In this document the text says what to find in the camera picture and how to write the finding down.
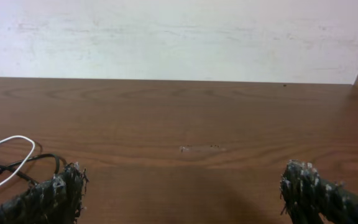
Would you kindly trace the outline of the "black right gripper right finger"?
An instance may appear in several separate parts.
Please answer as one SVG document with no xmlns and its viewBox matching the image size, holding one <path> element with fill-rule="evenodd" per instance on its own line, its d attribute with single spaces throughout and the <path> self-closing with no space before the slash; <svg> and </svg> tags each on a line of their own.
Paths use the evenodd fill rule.
<svg viewBox="0 0 358 224">
<path fill-rule="evenodd" d="M 358 195 L 321 178 L 309 162 L 289 160 L 280 180 L 281 214 L 296 224 L 358 224 Z"/>
</svg>

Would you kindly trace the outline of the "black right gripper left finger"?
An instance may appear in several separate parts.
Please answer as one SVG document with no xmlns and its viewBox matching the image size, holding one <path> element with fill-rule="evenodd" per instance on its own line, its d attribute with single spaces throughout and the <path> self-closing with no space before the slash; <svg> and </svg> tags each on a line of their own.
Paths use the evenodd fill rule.
<svg viewBox="0 0 358 224">
<path fill-rule="evenodd" d="M 79 163 L 70 163 L 50 180 L 0 204 L 0 224 L 72 224 L 83 209 L 88 178 Z"/>
</svg>

